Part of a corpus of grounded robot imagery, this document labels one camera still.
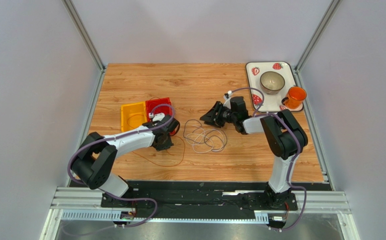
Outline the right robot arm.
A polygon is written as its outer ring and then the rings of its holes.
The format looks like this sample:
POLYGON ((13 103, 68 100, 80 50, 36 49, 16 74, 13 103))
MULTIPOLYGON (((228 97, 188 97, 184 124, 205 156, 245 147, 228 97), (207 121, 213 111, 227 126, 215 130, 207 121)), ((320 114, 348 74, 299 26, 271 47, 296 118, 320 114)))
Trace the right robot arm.
POLYGON ((222 128, 226 123, 233 124, 235 130, 243 135, 264 133, 275 156, 268 192, 284 194, 291 190, 293 168, 308 144, 308 137, 289 109, 251 116, 244 98, 236 96, 229 99, 228 106, 220 101, 215 102, 200 120, 217 128, 222 128))

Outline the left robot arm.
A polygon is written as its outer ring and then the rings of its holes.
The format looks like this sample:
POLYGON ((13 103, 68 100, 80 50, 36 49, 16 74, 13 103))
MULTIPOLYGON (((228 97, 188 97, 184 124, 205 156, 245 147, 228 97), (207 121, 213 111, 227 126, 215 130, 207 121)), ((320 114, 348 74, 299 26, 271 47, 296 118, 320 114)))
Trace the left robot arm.
POLYGON ((171 148, 171 133, 179 126, 173 116, 159 113, 152 121, 133 130, 114 135, 90 133, 70 158, 68 174, 73 181, 85 184, 91 190, 99 189, 112 197, 122 197, 130 186, 112 173, 115 160, 143 148, 152 147, 157 151, 171 148))

